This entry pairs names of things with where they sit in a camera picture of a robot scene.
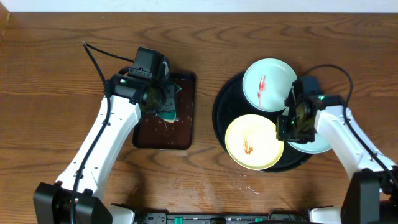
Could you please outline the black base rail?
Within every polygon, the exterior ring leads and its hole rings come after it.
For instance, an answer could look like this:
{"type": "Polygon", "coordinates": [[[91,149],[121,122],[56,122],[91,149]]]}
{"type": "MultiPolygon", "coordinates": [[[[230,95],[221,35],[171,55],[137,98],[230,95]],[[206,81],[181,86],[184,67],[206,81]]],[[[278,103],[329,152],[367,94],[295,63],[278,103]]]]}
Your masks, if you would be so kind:
{"type": "Polygon", "coordinates": [[[302,215],[272,213],[271,215],[203,215],[203,214],[166,214],[134,211],[115,214],[113,223],[132,224],[249,224],[249,223],[310,223],[302,215]]]}

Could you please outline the yellow plate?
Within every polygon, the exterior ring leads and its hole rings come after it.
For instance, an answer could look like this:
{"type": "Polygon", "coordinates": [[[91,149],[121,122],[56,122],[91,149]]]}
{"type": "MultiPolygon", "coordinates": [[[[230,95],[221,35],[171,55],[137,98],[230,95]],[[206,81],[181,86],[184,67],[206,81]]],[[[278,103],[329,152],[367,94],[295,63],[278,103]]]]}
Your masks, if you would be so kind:
{"type": "Polygon", "coordinates": [[[276,138],[276,125],[257,114],[246,114],[232,121],[224,140],[233,160],[251,170],[272,167],[284,152],[284,143],[276,138]]]}

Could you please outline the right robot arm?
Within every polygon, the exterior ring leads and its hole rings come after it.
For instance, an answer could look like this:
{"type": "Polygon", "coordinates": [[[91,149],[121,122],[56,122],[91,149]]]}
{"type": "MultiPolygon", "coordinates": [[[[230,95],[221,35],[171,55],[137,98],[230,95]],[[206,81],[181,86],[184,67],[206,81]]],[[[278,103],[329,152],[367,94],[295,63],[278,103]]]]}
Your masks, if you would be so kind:
{"type": "Polygon", "coordinates": [[[277,118],[280,141],[308,143],[323,137],[350,179],[342,206],[309,210],[312,223],[397,223],[397,164],[386,157],[354,120],[340,95],[324,95],[315,77],[293,82],[277,118]]]}

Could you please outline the black rectangular tray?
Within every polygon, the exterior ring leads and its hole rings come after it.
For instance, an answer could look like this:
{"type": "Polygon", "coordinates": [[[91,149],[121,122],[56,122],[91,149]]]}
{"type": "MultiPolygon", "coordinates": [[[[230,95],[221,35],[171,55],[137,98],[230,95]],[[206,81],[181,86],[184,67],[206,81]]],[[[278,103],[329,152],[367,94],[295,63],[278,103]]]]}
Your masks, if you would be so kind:
{"type": "Polygon", "coordinates": [[[175,98],[175,120],[166,121],[155,114],[145,114],[132,134],[136,148],[186,150],[191,146],[196,76],[194,73],[172,73],[170,81],[181,88],[175,98]]]}

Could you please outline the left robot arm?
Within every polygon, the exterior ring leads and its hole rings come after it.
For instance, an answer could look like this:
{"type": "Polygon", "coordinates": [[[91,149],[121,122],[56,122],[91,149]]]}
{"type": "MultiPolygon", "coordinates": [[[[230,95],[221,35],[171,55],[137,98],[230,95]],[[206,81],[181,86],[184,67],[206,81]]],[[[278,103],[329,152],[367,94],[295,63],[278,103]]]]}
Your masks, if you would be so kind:
{"type": "Polygon", "coordinates": [[[106,182],[141,110],[174,107],[180,87],[171,81],[115,74],[104,83],[99,113],[79,151],[54,184],[34,192],[38,223],[134,223],[134,210],[103,203],[106,182]]]}

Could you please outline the light blue plate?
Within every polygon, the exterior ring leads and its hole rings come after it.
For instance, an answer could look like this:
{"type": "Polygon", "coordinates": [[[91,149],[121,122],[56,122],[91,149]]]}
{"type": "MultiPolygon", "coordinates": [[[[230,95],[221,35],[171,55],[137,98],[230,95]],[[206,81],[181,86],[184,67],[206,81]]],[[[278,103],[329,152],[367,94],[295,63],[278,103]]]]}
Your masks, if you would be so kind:
{"type": "Polygon", "coordinates": [[[323,152],[327,152],[331,149],[331,146],[328,143],[328,141],[322,136],[320,136],[318,133],[315,134],[314,142],[308,142],[306,144],[288,142],[288,144],[292,146],[294,149],[307,154],[320,154],[323,152]]]}
{"type": "Polygon", "coordinates": [[[284,101],[296,79],[297,75],[290,65],[275,58],[265,58],[246,70],[242,89],[253,107],[276,112],[286,108],[284,101]]]}

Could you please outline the green yellow sponge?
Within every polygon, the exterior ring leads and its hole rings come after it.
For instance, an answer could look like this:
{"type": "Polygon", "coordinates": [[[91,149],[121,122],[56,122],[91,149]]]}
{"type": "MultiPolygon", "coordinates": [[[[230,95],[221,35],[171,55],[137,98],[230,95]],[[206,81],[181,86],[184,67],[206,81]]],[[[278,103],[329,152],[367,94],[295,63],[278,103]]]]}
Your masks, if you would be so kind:
{"type": "Polygon", "coordinates": [[[177,118],[177,93],[182,89],[169,80],[170,64],[164,59],[162,68],[165,70],[165,83],[162,84],[162,92],[165,94],[165,102],[161,103],[161,109],[157,115],[168,123],[173,123],[177,118]]]}

